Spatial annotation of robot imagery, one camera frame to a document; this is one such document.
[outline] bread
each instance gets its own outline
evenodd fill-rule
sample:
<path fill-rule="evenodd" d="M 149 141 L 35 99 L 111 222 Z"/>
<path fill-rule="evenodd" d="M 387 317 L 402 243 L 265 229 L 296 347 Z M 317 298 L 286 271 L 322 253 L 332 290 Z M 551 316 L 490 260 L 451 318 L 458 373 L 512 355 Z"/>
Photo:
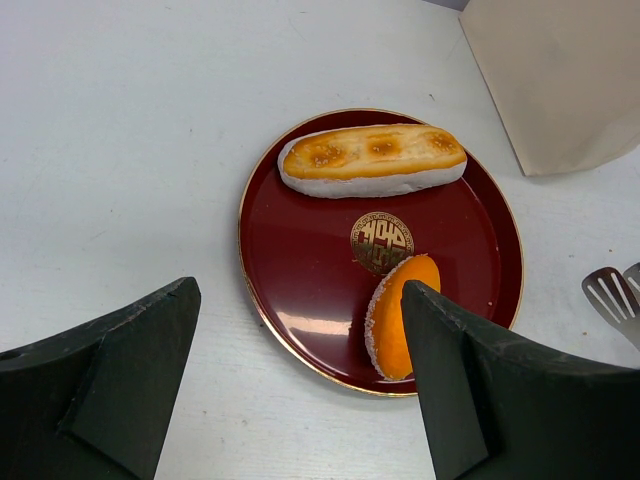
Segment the bread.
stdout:
<path fill-rule="evenodd" d="M 287 143 L 278 170 L 290 188 L 312 197 L 389 197 L 454 182 L 464 148 L 428 125 L 376 125 L 313 133 Z"/>
<path fill-rule="evenodd" d="M 371 298 L 365 318 L 365 345 L 377 372 L 398 381 L 413 372 L 402 322 L 402 288 L 408 280 L 420 280 L 440 291 L 440 274 L 427 255 L 409 257 L 382 279 Z"/>

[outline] orange wedge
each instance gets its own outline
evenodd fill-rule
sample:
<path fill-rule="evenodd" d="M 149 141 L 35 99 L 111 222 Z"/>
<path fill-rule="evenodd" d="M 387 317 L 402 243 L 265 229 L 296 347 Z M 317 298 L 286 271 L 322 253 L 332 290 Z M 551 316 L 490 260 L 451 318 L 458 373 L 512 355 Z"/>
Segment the orange wedge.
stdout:
<path fill-rule="evenodd" d="M 408 280 L 420 280 L 440 292 L 440 273 L 427 255 L 409 257 L 382 279 L 373 294 L 365 318 L 365 344 L 378 373 L 398 381 L 413 372 L 402 323 L 402 288 Z"/>

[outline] gold emblem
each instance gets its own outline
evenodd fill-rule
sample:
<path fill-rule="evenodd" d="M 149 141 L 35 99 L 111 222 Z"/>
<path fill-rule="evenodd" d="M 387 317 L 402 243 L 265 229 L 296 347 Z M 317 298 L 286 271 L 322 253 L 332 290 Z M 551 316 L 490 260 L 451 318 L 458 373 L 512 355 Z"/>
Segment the gold emblem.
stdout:
<path fill-rule="evenodd" d="M 390 213 L 371 212 L 353 225 L 351 249 L 367 270 L 386 275 L 413 255 L 413 237 L 399 218 Z"/>

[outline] metal fork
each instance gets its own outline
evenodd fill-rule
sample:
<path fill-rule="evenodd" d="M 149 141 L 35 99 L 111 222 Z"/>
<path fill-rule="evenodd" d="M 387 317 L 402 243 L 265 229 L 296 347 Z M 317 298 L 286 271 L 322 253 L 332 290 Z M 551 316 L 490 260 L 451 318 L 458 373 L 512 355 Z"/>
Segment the metal fork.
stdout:
<path fill-rule="evenodd" d="M 626 272 L 623 277 L 615 268 L 604 267 L 582 281 L 582 290 L 602 318 L 640 350 L 640 305 L 626 277 Z"/>
<path fill-rule="evenodd" d="M 638 302 L 640 302 L 640 263 L 636 263 L 627 268 L 622 276 L 631 287 Z"/>

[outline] white table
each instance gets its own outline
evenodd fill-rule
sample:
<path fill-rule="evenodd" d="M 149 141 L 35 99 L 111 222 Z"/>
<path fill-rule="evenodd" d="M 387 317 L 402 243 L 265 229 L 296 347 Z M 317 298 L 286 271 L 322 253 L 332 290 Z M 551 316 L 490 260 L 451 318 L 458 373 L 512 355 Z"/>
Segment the white table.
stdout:
<path fill-rule="evenodd" d="M 433 478 L 416 398 L 357 394 L 256 321 L 238 202 L 312 115 L 378 107 L 452 131 L 518 222 L 515 330 L 640 366 L 580 282 L 640 260 L 640 152 L 520 174 L 457 12 L 419 0 L 33 0 L 0 7 L 0 351 L 184 275 L 203 303 L 157 478 Z"/>

